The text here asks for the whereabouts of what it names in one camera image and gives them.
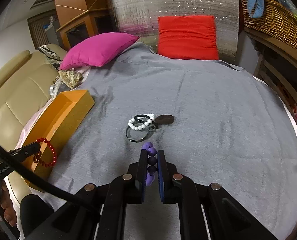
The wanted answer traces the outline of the left hand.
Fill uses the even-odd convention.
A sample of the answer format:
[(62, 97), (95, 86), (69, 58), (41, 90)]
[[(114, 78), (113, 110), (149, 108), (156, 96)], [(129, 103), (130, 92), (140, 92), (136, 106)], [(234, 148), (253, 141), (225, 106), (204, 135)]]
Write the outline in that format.
[(17, 215), (10, 198), (9, 190), (4, 180), (1, 182), (1, 189), (2, 195), (0, 197), (0, 206), (4, 210), (4, 218), (10, 224), (10, 226), (17, 226)]

